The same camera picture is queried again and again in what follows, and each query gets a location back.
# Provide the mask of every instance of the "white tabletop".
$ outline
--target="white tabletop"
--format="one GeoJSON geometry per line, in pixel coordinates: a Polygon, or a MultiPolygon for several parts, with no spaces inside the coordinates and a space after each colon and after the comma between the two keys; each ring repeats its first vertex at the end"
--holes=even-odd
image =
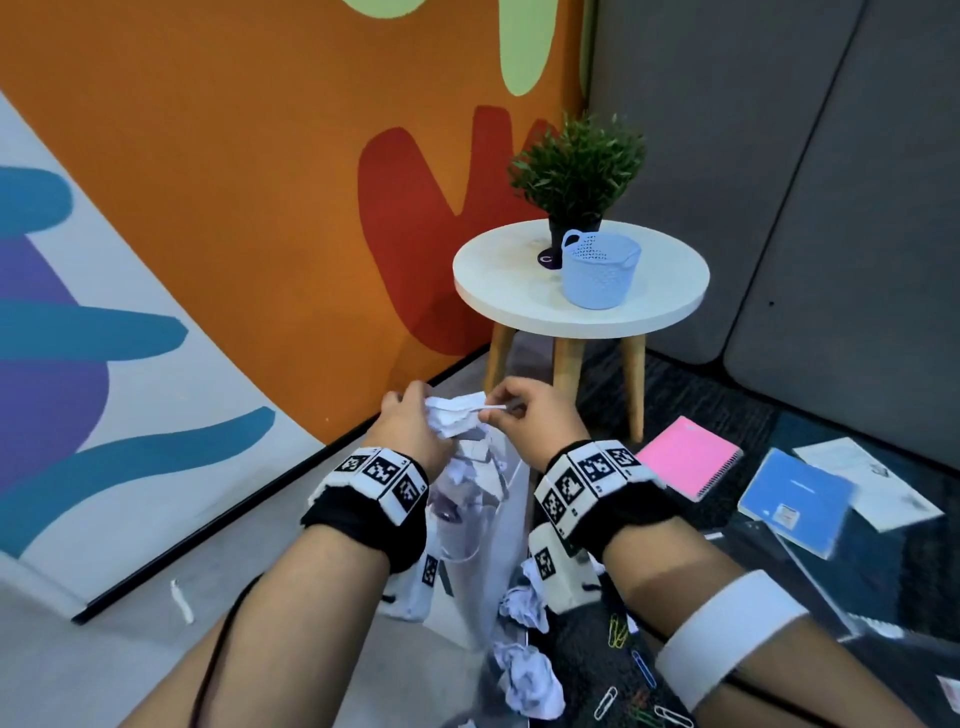
{"type": "Polygon", "coordinates": [[[561,290],[561,272],[537,253],[550,247],[546,220],[513,223],[470,240],[453,258],[457,293],[471,308],[510,328],[564,339],[616,339],[666,328],[693,313],[710,281],[707,262],[690,246],[639,225],[604,220],[640,245],[627,299],[616,308],[580,308],[561,290]]]}

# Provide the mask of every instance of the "side table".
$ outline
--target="side table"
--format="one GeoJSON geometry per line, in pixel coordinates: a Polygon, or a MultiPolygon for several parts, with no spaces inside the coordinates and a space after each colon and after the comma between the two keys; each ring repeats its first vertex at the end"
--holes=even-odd
{"type": "Polygon", "coordinates": [[[646,334],[689,316],[710,280],[707,263],[685,243],[639,225],[604,220],[603,232],[633,238],[641,248],[630,292],[616,308],[593,311],[564,298],[561,272],[537,263],[550,243],[546,220],[530,220],[484,232],[453,258],[460,297],[493,321],[484,389],[504,377],[517,331],[552,336],[553,384],[576,399],[587,339],[620,339],[626,377],[630,435],[643,439],[643,366],[646,334]]]}

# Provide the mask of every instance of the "plastic basket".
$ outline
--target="plastic basket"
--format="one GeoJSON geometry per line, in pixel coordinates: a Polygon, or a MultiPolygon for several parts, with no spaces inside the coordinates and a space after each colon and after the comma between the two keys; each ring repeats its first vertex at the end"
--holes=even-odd
{"type": "Polygon", "coordinates": [[[640,246],[625,235],[568,231],[561,243],[564,296],[581,308],[613,308],[623,303],[634,280],[640,246]],[[580,239],[567,245],[571,235],[580,239]]]}

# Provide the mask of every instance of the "gray partition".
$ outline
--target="gray partition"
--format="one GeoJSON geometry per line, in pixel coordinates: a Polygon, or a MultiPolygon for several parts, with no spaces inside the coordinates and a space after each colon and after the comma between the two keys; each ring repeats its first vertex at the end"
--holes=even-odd
{"type": "Polygon", "coordinates": [[[960,2],[871,0],[726,364],[960,468],[960,2]]]}
{"type": "Polygon", "coordinates": [[[668,232],[710,266],[700,310],[649,337],[720,355],[860,0],[602,0],[590,110],[647,135],[611,217],[668,232]]]}

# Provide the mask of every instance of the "pink notebook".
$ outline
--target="pink notebook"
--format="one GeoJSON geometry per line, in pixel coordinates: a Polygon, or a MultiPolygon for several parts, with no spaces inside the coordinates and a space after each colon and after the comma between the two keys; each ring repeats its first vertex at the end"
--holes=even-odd
{"type": "Polygon", "coordinates": [[[664,483],[698,502],[720,482],[743,451],[681,417],[636,454],[664,483]]]}

